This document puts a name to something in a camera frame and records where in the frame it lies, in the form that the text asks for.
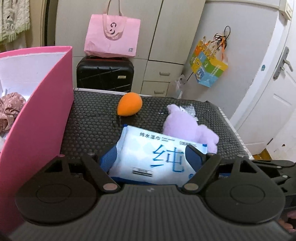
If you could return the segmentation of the person's hand with ring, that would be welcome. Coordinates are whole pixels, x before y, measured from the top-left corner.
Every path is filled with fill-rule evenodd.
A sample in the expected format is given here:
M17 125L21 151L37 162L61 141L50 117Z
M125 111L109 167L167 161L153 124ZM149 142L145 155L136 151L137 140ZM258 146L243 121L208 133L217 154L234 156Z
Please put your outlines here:
M278 223L289 233L295 232L295 209L284 210Z

